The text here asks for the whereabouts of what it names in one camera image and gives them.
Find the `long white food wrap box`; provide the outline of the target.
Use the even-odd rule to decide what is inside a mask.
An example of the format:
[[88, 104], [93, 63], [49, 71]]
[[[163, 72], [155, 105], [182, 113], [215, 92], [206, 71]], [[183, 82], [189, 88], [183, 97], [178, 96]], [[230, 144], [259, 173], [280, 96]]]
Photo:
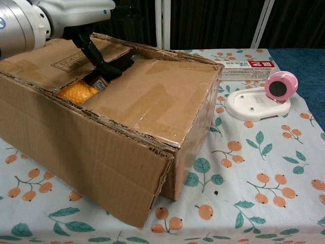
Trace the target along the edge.
[[262, 81], [279, 71], [270, 60], [217, 61], [215, 66], [221, 67], [222, 81]]

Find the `brown cardboard shipping box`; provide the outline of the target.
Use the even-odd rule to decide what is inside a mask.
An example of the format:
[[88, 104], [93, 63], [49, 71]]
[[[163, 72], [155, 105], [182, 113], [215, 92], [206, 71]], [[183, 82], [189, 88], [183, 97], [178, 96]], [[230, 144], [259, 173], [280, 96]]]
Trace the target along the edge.
[[84, 102], [62, 93], [99, 81], [72, 41], [0, 61], [0, 138], [142, 228], [157, 197], [177, 200], [211, 126], [222, 65], [93, 34], [112, 65], [130, 64]]

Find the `blue table cover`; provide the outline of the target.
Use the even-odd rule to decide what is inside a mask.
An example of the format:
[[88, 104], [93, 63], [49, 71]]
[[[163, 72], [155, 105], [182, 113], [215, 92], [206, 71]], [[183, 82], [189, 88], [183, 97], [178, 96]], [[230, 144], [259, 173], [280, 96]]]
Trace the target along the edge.
[[325, 131], [325, 49], [281, 48], [268, 51], [281, 70], [297, 77], [297, 93]]

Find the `yellow rubber chicken toy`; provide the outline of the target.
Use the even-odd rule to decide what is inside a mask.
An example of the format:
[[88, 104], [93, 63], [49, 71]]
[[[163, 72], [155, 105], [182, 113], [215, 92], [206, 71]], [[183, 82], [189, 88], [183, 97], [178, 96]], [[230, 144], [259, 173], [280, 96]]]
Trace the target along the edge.
[[76, 83], [61, 89], [57, 93], [57, 96], [75, 104], [82, 104], [98, 92], [99, 91], [96, 88], [89, 86], [83, 80], [79, 80]]

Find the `white screen frame post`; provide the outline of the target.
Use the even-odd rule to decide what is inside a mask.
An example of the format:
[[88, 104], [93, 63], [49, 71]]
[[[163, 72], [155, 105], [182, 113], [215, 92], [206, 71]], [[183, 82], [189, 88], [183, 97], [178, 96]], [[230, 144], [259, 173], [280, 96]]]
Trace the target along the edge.
[[169, 50], [171, 48], [171, 0], [155, 0], [155, 29], [157, 47]]
[[275, 0], [264, 0], [264, 5], [251, 42], [251, 49], [258, 49], [268, 23]]

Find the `black pleated screen panel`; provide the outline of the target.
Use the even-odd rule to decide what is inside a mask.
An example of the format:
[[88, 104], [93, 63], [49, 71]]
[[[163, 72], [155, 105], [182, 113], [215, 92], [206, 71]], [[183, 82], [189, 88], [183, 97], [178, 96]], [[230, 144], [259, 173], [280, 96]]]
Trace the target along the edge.
[[325, 49], [325, 0], [275, 0], [259, 47]]
[[171, 0], [170, 48], [249, 48], [265, 0]]
[[155, 46], [153, 0], [64, 0], [62, 38], [77, 34], [102, 34], [134, 43]]

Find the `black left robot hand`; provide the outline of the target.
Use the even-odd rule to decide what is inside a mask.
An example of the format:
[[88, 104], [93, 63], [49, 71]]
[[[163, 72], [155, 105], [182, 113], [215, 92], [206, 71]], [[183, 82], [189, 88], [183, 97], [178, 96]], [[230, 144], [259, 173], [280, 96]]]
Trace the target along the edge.
[[129, 5], [118, 5], [112, 10], [104, 8], [91, 8], [82, 13], [77, 11], [77, 23], [66, 26], [63, 29], [62, 38], [72, 40], [77, 48], [81, 49], [86, 58], [93, 64], [95, 70], [106, 80], [111, 81], [122, 75], [132, 66], [134, 61], [128, 54], [124, 54], [117, 60], [106, 62], [102, 53], [97, 49], [90, 38], [97, 25], [108, 21], [109, 19], [142, 20], [142, 13], [135, 7]]

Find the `pink round donut gadget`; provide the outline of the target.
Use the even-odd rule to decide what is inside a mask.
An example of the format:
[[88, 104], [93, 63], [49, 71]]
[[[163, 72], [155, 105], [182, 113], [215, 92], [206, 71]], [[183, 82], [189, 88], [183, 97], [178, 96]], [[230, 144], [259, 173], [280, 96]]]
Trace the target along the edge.
[[298, 79], [288, 71], [272, 74], [265, 83], [266, 96], [273, 101], [284, 102], [298, 89]]

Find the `white oval plastic base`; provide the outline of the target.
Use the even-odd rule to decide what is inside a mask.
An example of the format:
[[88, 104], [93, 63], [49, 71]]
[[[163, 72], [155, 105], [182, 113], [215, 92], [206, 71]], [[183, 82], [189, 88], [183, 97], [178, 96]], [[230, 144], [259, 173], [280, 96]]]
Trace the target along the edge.
[[230, 93], [225, 106], [231, 116], [242, 121], [256, 122], [288, 114], [291, 102], [289, 99], [275, 101], [267, 97], [263, 87], [257, 87]]

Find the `floral orange fruit tablecloth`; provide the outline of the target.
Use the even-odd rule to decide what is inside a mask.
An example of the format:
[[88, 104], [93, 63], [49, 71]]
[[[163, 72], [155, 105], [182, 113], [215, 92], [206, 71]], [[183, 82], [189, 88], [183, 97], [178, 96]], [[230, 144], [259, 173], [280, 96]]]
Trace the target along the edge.
[[[271, 60], [268, 49], [200, 49]], [[220, 83], [213, 123], [180, 199], [160, 197], [144, 228], [114, 218], [0, 140], [0, 244], [325, 244], [325, 131], [295, 93], [282, 117], [241, 121]]]

